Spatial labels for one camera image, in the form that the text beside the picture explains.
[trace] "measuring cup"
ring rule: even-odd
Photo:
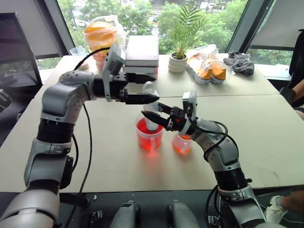
[[[141,116],[136,120],[136,133],[140,147],[149,151],[160,146],[162,141],[163,126],[158,125],[156,131],[147,128],[145,118]]]
[[[191,149],[192,141],[187,135],[179,136],[175,134],[172,139],[172,145],[177,153],[187,154]]]

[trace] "white plant pot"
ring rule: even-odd
[[[182,73],[186,69],[187,60],[187,56],[184,59],[176,59],[170,55],[168,68],[173,73]]]

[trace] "red liquid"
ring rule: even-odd
[[[146,126],[146,121],[144,120],[144,118],[141,119],[140,121],[138,121],[136,127],[139,131],[141,131],[142,133],[145,133],[145,134],[156,134],[163,129],[163,126],[159,125],[156,131],[153,131],[153,132],[150,131]],[[151,143],[151,139],[143,138],[139,134],[137,134],[137,137],[138,137],[139,146],[148,151],[150,149],[159,147],[161,144],[161,141],[162,141],[162,134],[159,134],[158,136],[155,137],[155,147],[154,147]]]

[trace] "palm plant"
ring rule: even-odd
[[[204,17],[201,9],[196,7],[194,2],[180,7],[180,15],[169,33],[176,49],[172,57],[176,59],[186,57],[185,52],[196,42],[196,34],[202,29],[203,23]]]

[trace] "potted plant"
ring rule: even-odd
[[[180,15],[174,23],[169,37],[176,51],[171,54],[169,70],[174,73],[184,72],[187,65],[186,51],[196,42],[196,34],[203,27],[204,17],[201,9],[194,3],[180,7]]]

